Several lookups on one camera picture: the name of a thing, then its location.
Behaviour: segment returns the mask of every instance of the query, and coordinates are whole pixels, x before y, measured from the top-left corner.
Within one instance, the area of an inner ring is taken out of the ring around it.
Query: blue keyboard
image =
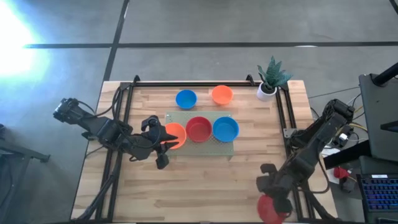
[[[369,212],[398,212],[398,174],[357,175],[363,206]]]

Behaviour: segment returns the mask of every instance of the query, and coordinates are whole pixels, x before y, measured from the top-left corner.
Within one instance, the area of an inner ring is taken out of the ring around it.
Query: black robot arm
[[[257,178],[257,188],[273,199],[273,207],[277,213],[292,211],[292,204],[287,199],[289,192],[293,187],[301,187],[310,178],[316,164],[320,162],[319,154],[322,149],[340,128],[352,122],[353,114],[352,106],[347,106],[340,100],[329,101],[319,119],[306,130],[295,130],[287,139],[286,146],[292,153],[279,170],[274,164],[261,166],[261,172],[268,175]],[[320,216],[330,218],[315,196],[309,195]]]
[[[110,150],[122,150],[132,155],[135,160],[144,160],[152,151],[157,153],[157,167],[163,169],[169,163],[166,151],[178,144],[177,137],[167,134],[157,116],[152,115],[142,121],[140,134],[133,134],[132,127],[122,121],[97,117],[79,107],[79,101],[74,98],[62,99],[54,111],[54,118],[68,124],[77,124],[87,132],[82,134],[87,139],[97,139],[99,143]]]

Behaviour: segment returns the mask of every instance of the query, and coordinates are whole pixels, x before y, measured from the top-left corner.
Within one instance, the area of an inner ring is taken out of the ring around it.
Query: concrete floor
[[[23,44],[112,43],[123,0],[0,1],[0,123],[21,146],[51,154],[32,161],[9,223],[69,219],[87,141],[53,119],[64,97],[95,107],[110,49],[24,49]],[[131,0],[120,43],[363,42],[398,40],[388,0]],[[271,56],[304,80],[308,96],[358,86],[358,75],[397,62],[397,47],[118,49],[110,80],[241,80]],[[333,98],[310,99],[319,113]],[[357,122],[365,125],[364,118]],[[361,131],[358,134],[365,138]],[[361,201],[332,188],[338,215],[363,220]]]

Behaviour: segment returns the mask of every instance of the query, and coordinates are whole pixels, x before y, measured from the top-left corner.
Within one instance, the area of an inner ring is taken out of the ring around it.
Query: black cable
[[[322,163],[321,163],[321,160],[319,159],[319,153],[320,153],[320,151],[321,151],[320,149],[318,149],[317,150],[317,159],[318,159],[318,163],[319,163],[319,165],[321,166],[321,170],[322,170],[322,172],[323,172],[323,175],[325,176],[325,178],[326,178],[326,184],[327,184],[327,187],[326,187],[326,189],[325,190],[321,190],[321,191],[311,191],[311,190],[305,190],[305,189],[303,189],[303,188],[301,188],[301,189],[298,189],[298,191],[302,191],[302,192],[308,192],[308,193],[312,193],[312,194],[324,194],[324,193],[326,193],[326,192],[328,192],[329,190],[330,190],[330,184],[329,184],[329,177],[328,177],[328,174],[326,173],[326,170],[325,170],[325,168],[323,167],[323,165],[322,165]]]
[[[353,132],[353,134],[355,134],[355,135],[356,135],[356,143],[355,143],[355,144],[358,144],[358,143],[359,143],[359,135],[358,135],[358,134],[356,134],[355,132]]]
[[[88,104],[87,103],[85,103],[85,102],[82,102],[82,101],[78,101],[79,103],[81,103],[81,104],[83,104],[83,105],[85,105],[88,109],[90,109],[92,112],[93,112],[93,114],[95,114],[95,111],[94,111],[94,109],[92,108],[92,107],[90,107],[90,106],[88,106]]]
[[[315,113],[315,115],[317,116],[317,118],[320,118],[319,114],[317,113],[317,111],[315,111],[314,108],[311,108],[311,110]]]
[[[347,89],[344,89],[344,90],[338,90],[338,91],[334,91],[334,92],[331,92],[331,93],[324,93],[324,94],[320,94],[320,95],[310,96],[310,97],[308,97],[308,99],[315,98],[315,97],[318,97],[318,96],[326,96],[326,95],[330,95],[330,94],[334,94],[334,93],[339,93],[339,92],[342,92],[342,91],[353,90],[353,89],[356,89],[356,88],[359,88],[359,86],[352,87],[352,88],[347,88]]]
[[[112,99],[112,105],[115,105],[116,102],[117,102],[117,100],[118,100],[118,97],[116,98],[116,97],[114,96],[113,99]],[[153,148],[154,146],[156,146],[156,145],[159,143],[159,141],[160,141],[160,136],[162,135],[160,128],[159,128],[159,133],[158,133],[158,135],[157,135],[157,139],[156,139],[156,141],[155,141],[152,145],[150,145],[150,146],[140,146],[140,145],[137,145],[137,144],[133,143],[133,142],[130,140],[130,136],[128,136],[128,135],[122,130],[122,127],[121,127],[120,124],[118,123],[118,119],[116,118],[116,112],[115,112],[114,106],[112,106],[111,109],[112,109],[113,119],[116,121],[116,126],[118,127],[120,133],[129,141],[129,143],[130,143],[132,146],[140,147],[140,148],[142,148],[142,149],[150,149],[150,148]],[[156,120],[156,121],[157,121],[156,124],[159,125],[160,121],[159,121],[158,119],[156,119],[156,118],[151,118],[150,120],[152,120],[152,119]]]
[[[6,164],[7,164],[7,166],[8,166],[8,174],[9,174],[9,178],[10,178],[10,187],[8,188],[8,191],[7,191],[6,195],[4,196],[3,200],[2,200],[1,203],[0,203],[0,208],[4,205],[4,203],[6,202],[8,196],[9,196],[9,194],[10,194],[10,192],[11,192],[11,189],[12,189],[12,182],[13,182],[13,180],[12,180],[12,174],[11,174],[11,165],[10,165],[10,162],[9,162],[7,159],[5,159],[5,161],[6,161]]]
[[[354,106],[354,104],[355,104],[356,99],[357,99],[359,96],[361,96],[361,94],[358,94],[358,96],[356,96],[356,97],[354,98],[353,106]]]
[[[361,113],[359,116],[353,118],[353,120],[358,119],[360,116],[362,116],[362,115],[364,115],[364,114],[365,114],[365,112]]]
[[[138,159],[135,159],[134,156],[131,156],[130,159],[129,159],[129,161],[130,161],[130,162],[136,162],[136,161],[138,161]]]
[[[91,152],[89,152],[89,153],[86,154],[85,158],[87,158],[90,154],[92,154],[92,153],[94,153],[94,152],[96,152],[96,151],[98,151],[98,150],[100,150],[100,149],[102,149],[102,148],[104,148],[104,147],[105,147],[105,146],[101,146],[101,147],[99,147],[99,148],[97,148],[97,149],[92,150]]]
[[[99,113],[99,114],[94,114],[94,115],[92,115],[92,116],[87,116],[87,117],[84,117],[85,119],[88,119],[88,118],[97,118],[97,117],[99,117],[99,116],[101,116],[101,115],[104,115],[104,114],[106,114],[108,111],[110,111],[113,107],[114,107],[114,104],[115,104],[115,98],[119,98],[119,95],[120,94],[120,87],[118,87],[117,89],[116,89],[116,92],[114,93],[114,95],[113,95],[113,99],[112,99],[112,105],[108,108],[108,109],[106,109],[104,112],[102,112],[102,113]]]

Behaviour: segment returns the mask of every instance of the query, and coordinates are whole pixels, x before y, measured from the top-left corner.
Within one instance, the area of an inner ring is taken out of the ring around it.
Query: potted plant
[[[261,101],[269,101],[275,95],[277,87],[285,84],[293,75],[286,73],[285,70],[279,71],[282,62],[275,63],[275,58],[272,56],[269,62],[267,72],[264,72],[260,65],[259,75],[262,83],[257,90],[257,98]]]

